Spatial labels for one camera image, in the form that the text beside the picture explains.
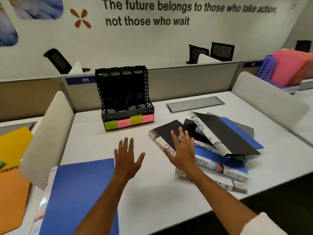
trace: forearm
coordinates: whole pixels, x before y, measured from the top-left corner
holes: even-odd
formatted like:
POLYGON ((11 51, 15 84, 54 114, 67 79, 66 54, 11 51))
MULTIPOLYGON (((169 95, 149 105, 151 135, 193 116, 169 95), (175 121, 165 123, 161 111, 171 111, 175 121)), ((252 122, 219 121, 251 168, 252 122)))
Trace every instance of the forearm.
POLYGON ((73 235, 109 235, 125 185, 125 182, 113 176, 73 235))
POLYGON ((229 192, 216 184, 199 168, 190 179, 198 187, 230 235, 239 235, 243 227, 257 215, 229 192))

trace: blue label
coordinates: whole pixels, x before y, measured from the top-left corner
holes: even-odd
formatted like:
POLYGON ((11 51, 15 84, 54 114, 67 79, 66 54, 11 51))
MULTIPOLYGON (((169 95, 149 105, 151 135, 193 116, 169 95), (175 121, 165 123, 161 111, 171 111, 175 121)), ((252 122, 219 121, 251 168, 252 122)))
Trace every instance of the blue label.
POLYGON ((96 83, 96 76, 85 75, 85 76, 77 76, 77 77, 66 77, 65 80, 68 85, 96 83))
POLYGON ((242 68, 250 68, 250 67, 260 67, 262 66, 264 60, 257 60, 251 62, 244 62, 242 68))

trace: white wall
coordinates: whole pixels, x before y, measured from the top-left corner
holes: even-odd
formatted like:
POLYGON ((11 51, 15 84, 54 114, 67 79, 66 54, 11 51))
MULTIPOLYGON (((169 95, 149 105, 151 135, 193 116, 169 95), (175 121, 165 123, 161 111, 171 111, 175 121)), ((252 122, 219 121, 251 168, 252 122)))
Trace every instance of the white wall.
POLYGON ((158 0, 153 2, 153 11, 106 10, 101 0, 63 0, 64 12, 57 20, 22 20, 13 11, 8 0, 0 0, 19 36, 12 47, 0 47, 0 81, 41 78, 58 75, 58 71, 43 54, 58 49, 74 65, 80 61, 82 67, 97 69, 103 67, 146 65, 159 68, 184 65, 189 59, 188 44, 211 50, 211 42, 235 45, 233 60, 261 59, 280 49, 305 7, 307 0, 171 0, 172 3, 190 3, 192 11, 158 11, 158 0), (257 7, 272 5, 275 14, 194 11, 194 3, 205 2, 220 5, 253 4, 257 7), (76 28, 79 14, 88 11, 85 18, 90 24, 76 28), (106 26, 106 18, 131 16, 150 18, 150 26, 106 26), (153 18, 190 18, 186 26, 154 26, 153 18))
MULTIPOLYGON (((313 41, 313 0, 308 1, 283 47, 295 48, 297 40, 313 41)), ((311 46, 310 52, 313 53, 313 46, 311 46)))

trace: pink folder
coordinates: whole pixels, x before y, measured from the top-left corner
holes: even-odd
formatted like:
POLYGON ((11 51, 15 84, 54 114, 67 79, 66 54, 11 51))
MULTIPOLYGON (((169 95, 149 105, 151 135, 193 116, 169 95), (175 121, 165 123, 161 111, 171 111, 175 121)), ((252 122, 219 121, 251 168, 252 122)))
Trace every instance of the pink folder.
POLYGON ((313 65, 313 54, 295 51, 278 50, 273 53, 276 68, 271 82, 278 86, 287 86, 290 82, 299 84, 313 65))

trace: finger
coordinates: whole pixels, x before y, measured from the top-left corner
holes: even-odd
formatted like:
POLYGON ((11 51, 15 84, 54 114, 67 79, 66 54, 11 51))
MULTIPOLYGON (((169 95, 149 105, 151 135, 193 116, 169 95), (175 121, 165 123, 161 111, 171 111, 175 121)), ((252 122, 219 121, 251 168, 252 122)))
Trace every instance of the finger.
POLYGON ((118 144, 118 154, 122 153, 122 149, 123 149, 123 140, 119 141, 119 144, 118 144))
POLYGON ((167 158, 170 160, 170 162, 172 164, 174 164, 174 156, 172 154, 170 154, 170 152, 167 149, 165 149, 165 148, 163 148, 163 152, 165 153, 167 158))
POLYGON ((127 152, 127 146, 128 146, 128 138, 126 137, 124 139, 123 152, 127 152))
POLYGON ((179 146, 179 140, 178 140, 178 138, 177 138, 177 136, 176 136, 176 134, 174 133, 173 130, 171 130, 171 135, 172 135, 175 147, 178 147, 179 146))
POLYGON ((134 154, 134 138, 129 141, 128 152, 134 154))
POLYGON ((117 156, 118 156, 117 149, 114 149, 114 157, 115 157, 115 159, 117 158, 117 156))
POLYGON ((186 142, 186 137, 185 137, 184 131, 182 130, 182 127, 179 127, 179 136, 180 136, 180 141, 182 143, 185 143, 186 142))
POLYGON ((186 143, 187 143, 187 146, 190 145, 190 138, 189 138, 189 134, 188 134, 188 131, 186 130, 185 131, 185 136, 186 136, 186 143))
POLYGON ((195 140, 191 138, 190 140, 190 153, 195 156, 195 140))
POLYGON ((145 153, 140 154, 138 160, 136 161, 136 165, 138 167, 138 170, 141 168, 143 158, 145 158, 145 153))

